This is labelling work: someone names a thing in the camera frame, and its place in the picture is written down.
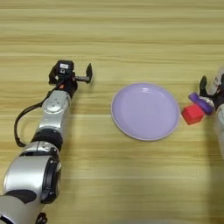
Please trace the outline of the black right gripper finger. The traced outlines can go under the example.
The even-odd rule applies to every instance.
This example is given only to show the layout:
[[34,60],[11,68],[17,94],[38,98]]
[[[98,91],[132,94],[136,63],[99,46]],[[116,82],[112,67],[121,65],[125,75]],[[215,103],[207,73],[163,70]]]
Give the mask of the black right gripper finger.
[[206,86],[207,86],[207,77],[204,75],[199,83],[199,95],[202,97],[206,97],[208,99],[213,99],[214,95],[213,94],[209,94],[206,90]]

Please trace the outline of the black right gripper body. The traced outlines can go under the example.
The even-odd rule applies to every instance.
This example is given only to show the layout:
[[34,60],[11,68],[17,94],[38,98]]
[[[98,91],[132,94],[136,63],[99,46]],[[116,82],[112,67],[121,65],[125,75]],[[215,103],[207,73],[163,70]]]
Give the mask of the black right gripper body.
[[222,89],[214,98],[213,101],[215,109],[218,109],[218,107],[222,104],[224,104],[224,89]]

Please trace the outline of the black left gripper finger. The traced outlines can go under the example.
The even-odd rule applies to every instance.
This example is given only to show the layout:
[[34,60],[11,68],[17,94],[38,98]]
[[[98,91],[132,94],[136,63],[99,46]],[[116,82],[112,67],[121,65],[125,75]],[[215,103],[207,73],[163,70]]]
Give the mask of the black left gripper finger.
[[75,80],[86,82],[87,84],[89,84],[92,80],[92,77],[93,77],[92,65],[88,64],[87,69],[86,69],[86,75],[85,76],[75,76]]

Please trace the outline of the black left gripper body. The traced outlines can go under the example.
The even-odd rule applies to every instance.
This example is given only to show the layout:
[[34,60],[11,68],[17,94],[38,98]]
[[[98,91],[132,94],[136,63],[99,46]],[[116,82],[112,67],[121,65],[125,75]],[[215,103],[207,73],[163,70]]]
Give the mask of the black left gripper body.
[[64,73],[61,73],[57,66],[54,66],[49,73],[49,84],[54,85],[55,90],[67,92],[70,97],[74,96],[78,88],[74,72],[71,69],[66,69]]

